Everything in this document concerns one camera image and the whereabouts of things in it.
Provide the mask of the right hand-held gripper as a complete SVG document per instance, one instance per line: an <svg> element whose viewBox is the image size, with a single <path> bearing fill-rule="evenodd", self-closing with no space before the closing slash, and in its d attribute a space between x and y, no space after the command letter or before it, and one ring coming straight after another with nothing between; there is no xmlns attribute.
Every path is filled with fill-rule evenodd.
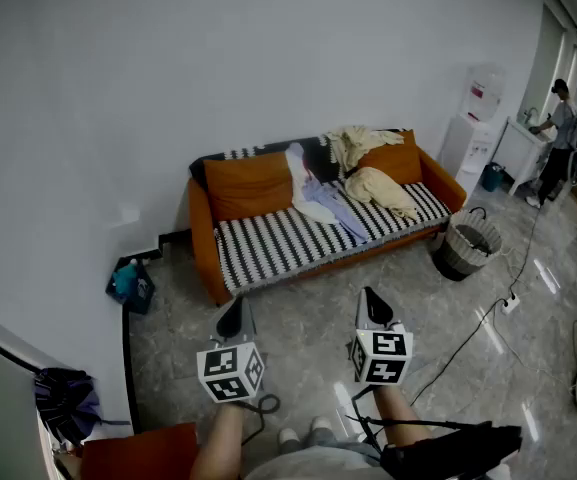
<svg viewBox="0 0 577 480"><path fill-rule="evenodd" d="M363 287L358 296L356 327L367 328L369 320L388 327L392 308L373 290ZM350 360L355 380L366 385L400 385L413 357L413 334L401 322L387 329L357 329Z"/></svg>

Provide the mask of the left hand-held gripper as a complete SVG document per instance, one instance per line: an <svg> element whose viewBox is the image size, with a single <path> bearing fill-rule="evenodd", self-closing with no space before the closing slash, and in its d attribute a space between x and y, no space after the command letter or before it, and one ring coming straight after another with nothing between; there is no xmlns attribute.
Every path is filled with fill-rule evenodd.
<svg viewBox="0 0 577 480"><path fill-rule="evenodd" d="M216 324L220 337L241 337L227 341L211 338L209 347L197 353L197 375L215 403L254 398L262 384L265 364L259 352L254 314L246 297L237 297L222 307Z"/></svg>

